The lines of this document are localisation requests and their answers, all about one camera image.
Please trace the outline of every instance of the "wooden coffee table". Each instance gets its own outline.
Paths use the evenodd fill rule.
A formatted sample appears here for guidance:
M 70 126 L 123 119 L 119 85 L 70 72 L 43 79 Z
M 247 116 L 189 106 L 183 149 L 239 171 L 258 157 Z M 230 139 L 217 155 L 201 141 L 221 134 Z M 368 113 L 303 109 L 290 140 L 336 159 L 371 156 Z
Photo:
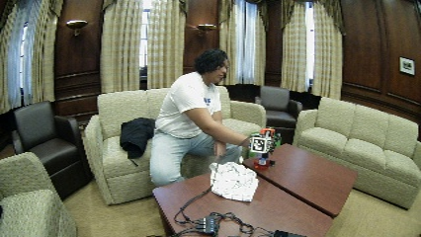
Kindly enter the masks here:
M 332 223 L 331 217 L 262 178 L 258 179 L 259 184 L 251 202 L 225 199 L 209 192 L 185 209 L 185 215 L 195 220 L 203 218 L 210 212 L 222 214 L 233 212 L 244 223 L 268 231 L 282 230 L 303 236 L 324 236 Z M 178 225 L 173 217 L 186 201 L 199 195 L 209 186 L 210 174 L 205 174 L 154 189 L 166 236 L 191 227 Z M 239 232 L 235 222 L 222 221 L 218 236 L 248 235 Z
M 350 194 L 356 172 L 310 152 L 282 144 L 268 155 L 274 165 L 255 169 L 254 159 L 243 165 L 271 184 L 323 213 L 335 217 Z

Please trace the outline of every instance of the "bottle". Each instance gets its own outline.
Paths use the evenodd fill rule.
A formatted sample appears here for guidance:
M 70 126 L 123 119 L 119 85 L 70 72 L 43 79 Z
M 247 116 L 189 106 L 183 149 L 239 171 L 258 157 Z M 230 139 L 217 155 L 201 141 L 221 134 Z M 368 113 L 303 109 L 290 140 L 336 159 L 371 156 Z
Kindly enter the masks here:
M 266 153 L 258 153 L 256 158 L 254 160 L 254 168 L 259 170 L 264 170 L 267 167 L 267 154 Z

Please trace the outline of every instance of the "beige armchair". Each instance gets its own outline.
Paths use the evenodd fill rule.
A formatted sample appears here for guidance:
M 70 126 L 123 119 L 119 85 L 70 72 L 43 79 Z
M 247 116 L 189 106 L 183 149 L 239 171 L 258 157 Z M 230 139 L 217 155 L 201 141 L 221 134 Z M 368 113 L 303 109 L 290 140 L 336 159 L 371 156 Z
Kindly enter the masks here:
M 38 157 L 30 153 L 0 160 L 0 236 L 75 237 L 75 224 Z

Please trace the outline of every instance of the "carpet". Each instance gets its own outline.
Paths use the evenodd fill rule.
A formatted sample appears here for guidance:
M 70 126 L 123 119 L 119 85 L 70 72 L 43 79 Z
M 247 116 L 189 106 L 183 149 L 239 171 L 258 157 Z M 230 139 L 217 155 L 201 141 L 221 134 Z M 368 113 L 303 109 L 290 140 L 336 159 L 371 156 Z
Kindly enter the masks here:
M 78 237 L 163 236 L 158 205 L 146 197 L 105 205 L 91 181 L 63 200 L 77 224 Z M 408 210 L 351 190 L 327 237 L 419 237 L 421 193 Z

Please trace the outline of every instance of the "window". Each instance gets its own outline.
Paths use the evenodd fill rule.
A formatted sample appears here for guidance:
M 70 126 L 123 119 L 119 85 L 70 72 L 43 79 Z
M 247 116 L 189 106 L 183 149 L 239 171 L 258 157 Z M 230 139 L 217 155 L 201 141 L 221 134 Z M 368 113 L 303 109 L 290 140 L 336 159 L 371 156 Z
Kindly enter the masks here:
M 141 29 L 141 47 L 139 47 L 139 68 L 141 68 L 141 81 L 147 78 L 147 34 L 149 34 L 149 16 L 153 0 L 143 0 L 142 12 L 142 29 Z
M 312 86 L 314 74 L 314 18 L 312 3 L 304 3 L 304 28 L 306 28 L 306 72 L 304 72 L 304 90 L 308 91 Z
M 235 0 L 236 72 L 238 83 L 254 83 L 256 4 Z
M 21 0 L 7 49 L 7 99 L 11 108 L 31 103 L 31 56 L 39 1 Z

